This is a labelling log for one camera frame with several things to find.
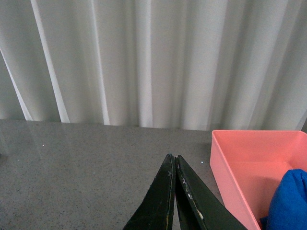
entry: blue towel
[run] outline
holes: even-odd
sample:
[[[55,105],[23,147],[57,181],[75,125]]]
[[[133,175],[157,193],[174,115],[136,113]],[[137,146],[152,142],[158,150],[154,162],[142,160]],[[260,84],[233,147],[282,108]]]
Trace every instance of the blue towel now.
[[[289,170],[272,198],[264,230],[307,230],[307,172]]]

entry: pink plastic bin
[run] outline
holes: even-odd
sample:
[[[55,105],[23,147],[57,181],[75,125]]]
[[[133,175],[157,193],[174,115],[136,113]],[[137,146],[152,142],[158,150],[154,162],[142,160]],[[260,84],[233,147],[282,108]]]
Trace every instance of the pink plastic bin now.
[[[260,230],[283,175],[307,171],[307,134],[214,130],[210,166],[226,208],[247,229]]]

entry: curtain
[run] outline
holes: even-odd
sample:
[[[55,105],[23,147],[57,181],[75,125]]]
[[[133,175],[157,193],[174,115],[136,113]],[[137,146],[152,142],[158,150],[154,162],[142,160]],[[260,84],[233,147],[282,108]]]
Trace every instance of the curtain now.
[[[0,118],[301,129],[305,0],[0,0]]]

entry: gray countertop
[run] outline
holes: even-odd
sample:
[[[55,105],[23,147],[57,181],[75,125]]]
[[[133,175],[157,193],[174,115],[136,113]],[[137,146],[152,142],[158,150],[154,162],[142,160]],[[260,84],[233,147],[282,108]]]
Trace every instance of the gray countertop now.
[[[120,230],[168,153],[222,201],[210,149],[209,131],[0,120],[0,229]]]

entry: speckled countertop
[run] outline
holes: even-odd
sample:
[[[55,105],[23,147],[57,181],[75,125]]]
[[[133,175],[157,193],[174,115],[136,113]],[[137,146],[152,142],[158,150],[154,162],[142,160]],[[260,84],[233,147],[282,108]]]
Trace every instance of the speckled countertop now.
[[[168,153],[221,201],[210,149],[206,131],[0,120],[0,229],[121,230]]]

